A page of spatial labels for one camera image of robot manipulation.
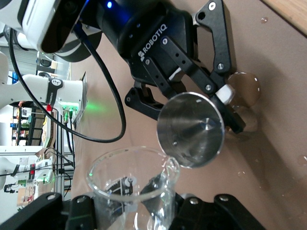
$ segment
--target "green light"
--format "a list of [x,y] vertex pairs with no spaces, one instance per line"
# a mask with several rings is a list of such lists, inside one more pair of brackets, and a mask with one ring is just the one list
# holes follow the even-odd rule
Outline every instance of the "green light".
[[69,107],[69,108],[75,108],[79,109],[79,104],[78,103],[73,103],[73,102],[60,102],[59,103],[63,108]]
[[101,102],[88,102],[86,110],[90,113],[106,114],[111,112],[110,106],[102,104]]

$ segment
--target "screw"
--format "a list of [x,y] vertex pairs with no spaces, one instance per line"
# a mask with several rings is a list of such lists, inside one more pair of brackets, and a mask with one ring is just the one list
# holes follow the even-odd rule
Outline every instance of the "screw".
[[198,199],[196,199],[196,198],[191,198],[191,199],[190,199],[190,203],[193,204],[193,205],[196,205],[196,204],[198,204]]
[[84,200],[86,200],[86,197],[82,196],[82,197],[77,199],[77,203],[82,203]]
[[166,45],[166,44],[167,44],[167,39],[166,39],[166,38],[164,38],[164,39],[162,40],[162,44],[163,44],[163,45]]
[[221,196],[220,196],[220,200],[222,200],[222,201],[228,201],[228,197],[226,197],[225,195],[221,195]]
[[52,194],[52,195],[47,196],[47,200],[52,200],[52,199],[54,199],[54,198],[56,198],[56,195],[55,195],[55,194]]
[[213,10],[215,9],[215,7],[216,7],[215,2],[211,2],[211,3],[209,4],[209,10],[213,11]]
[[206,91],[210,91],[212,89],[211,85],[206,85]]
[[219,70],[224,69],[224,64],[223,64],[223,63],[218,64],[218,65],[217,65],[217,68],[218,68]]

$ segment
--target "water droplet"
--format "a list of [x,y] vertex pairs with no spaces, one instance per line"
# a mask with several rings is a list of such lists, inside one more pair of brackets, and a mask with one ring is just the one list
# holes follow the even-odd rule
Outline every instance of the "water droplet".
[[246,174],[245,174],[244,171],[240,171],[240,172],[238,172],[238,176],[241,177],[241,178],[243,178],[243,177],[246,176]]
[[261,23],[262,24],[267,23],[267,21],[268,21],[268,17],[261,18]]
[[298,156],[298,158],[297,158],[297,163],[298,163],[300,166],[306,167],[306,166],[307,166],[307,156],[305,156],[305,155],[300,155],[300,156]]

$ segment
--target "wooden board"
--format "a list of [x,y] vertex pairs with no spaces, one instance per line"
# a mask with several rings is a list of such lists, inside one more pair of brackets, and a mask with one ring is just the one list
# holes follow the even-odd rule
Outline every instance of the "wooden board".
[[307,36],[307,0],[262,0]]

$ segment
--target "clear glass beaker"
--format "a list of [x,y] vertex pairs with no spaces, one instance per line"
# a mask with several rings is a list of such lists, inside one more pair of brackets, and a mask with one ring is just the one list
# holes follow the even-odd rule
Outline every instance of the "clear glass beaker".
[[94,191],[98,228],[166,230],[175,215],[175,158],[146,147],[104,154],[87,175]]

